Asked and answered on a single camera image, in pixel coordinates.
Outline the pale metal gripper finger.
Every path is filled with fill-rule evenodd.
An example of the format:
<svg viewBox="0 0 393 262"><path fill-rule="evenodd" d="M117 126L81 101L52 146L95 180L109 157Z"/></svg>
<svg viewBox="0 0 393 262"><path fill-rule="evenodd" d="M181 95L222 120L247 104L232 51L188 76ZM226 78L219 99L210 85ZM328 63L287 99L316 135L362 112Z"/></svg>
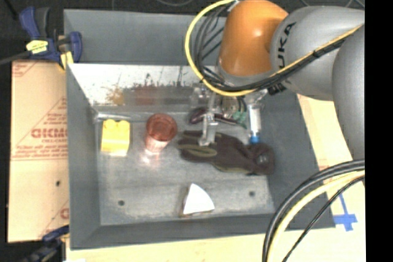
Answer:
<svg viewBox="0 0 393 262"><path fill-rule="evenodd" d="M209 126L203 126L201 137L198 140L199 146L208 146L210 144L209 140Z"/></svg>
<svg viewBox="0 0 393 262"><path fill-rule="evenodd" d="M221 138L221 133L218 130L217 125L208 126L208 143L213 144L216 143L218 139Z"/></svg>

